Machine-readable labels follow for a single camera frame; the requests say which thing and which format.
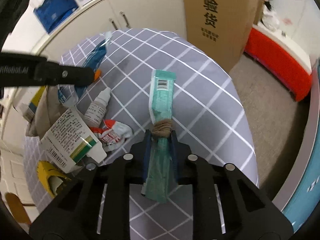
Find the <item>round table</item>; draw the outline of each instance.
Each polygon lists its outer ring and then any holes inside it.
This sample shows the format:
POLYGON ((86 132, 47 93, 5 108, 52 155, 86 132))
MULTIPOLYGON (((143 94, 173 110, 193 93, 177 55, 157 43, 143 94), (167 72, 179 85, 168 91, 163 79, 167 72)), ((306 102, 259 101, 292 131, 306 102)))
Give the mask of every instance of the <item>round table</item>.
MULTIPOLYGON (((102 34, 81 41, 61 56, 65 65, 81 66, 102 34)), ((151 125, 148 101, 151 72, 175 72, 173 128, 178 140, 209 163, 234 163, 255 185, 258 172, 252 136, 244 109, 231 78, 219 65, 192 44, 172 32, 126 29, 113 33, 100 65, 100 80, 92 84, 77 104, 84 113, 106 85, 112 89, 105 119, 129 125, 134 136, 104 160, 111 163, 143 139, 151 125)), ((38 138, 26 137, 25 173, 38 210, 51 201, 36 175, 39 160, 48 160, 39 150, 38 138)), ((131 240, 192 239, 192 186, 172 182, 166 204, 143 197, 141 185, 130 185, 131 240)))

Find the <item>cardboard box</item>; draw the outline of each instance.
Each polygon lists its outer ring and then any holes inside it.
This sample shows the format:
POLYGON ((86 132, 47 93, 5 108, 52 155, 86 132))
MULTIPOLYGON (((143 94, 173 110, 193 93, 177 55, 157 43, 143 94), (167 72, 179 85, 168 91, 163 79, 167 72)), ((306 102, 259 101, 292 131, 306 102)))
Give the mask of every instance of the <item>cardboard box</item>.
POLYGON ((262 16, 263 16, 263 6, 264 6, 264 0, 258 0, 258 7, 256 11, 256 16, 254 17, 253 24, 257 25, 262 16))
POLYGON ((226 72, 240 59, 258 0, 184 0, 188 41, 226 72))

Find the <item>green package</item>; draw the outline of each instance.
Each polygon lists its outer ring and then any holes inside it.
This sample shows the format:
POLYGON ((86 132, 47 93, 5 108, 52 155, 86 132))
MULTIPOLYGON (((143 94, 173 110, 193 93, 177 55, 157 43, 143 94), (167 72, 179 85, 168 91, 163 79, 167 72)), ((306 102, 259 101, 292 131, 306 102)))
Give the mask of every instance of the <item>green package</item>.
MULTIPOLYGON (((151 76, 149 111, 152 123, 172 118, 173 89, 176 74, 154 70, 151 76)), ((165 203, 168 197, 170 149, 167 138, 152 142, 148 177, 145 183, 147 198, 165 203)))

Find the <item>beige cloth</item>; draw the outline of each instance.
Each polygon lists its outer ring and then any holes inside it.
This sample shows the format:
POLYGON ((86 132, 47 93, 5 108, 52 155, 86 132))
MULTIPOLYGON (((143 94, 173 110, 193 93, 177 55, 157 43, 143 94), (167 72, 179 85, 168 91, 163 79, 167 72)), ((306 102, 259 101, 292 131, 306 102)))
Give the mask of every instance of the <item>beige cloth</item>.
POLYGON ((172 130, 172 120, 164 119, 156 122, 151 131, 154 138, 169 138, 172 130))
POLYGON ((66 110, 59 102, 58 87, 47 86, 40 98, 35 117, 27 127, 26 136, 39 136, 41 140, 66 110))

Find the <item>gray carpet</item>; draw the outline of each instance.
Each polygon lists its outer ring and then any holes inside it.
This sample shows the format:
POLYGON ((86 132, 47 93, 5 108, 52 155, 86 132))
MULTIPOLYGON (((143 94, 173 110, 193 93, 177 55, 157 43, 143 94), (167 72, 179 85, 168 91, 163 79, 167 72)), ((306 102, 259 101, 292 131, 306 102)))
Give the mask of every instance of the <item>gray carpet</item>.
POLYGON ((251 129, 260 189, 272 200, 299 152, 310 99, 295 102, 272 73, 245 55, 229 74, 251 129))

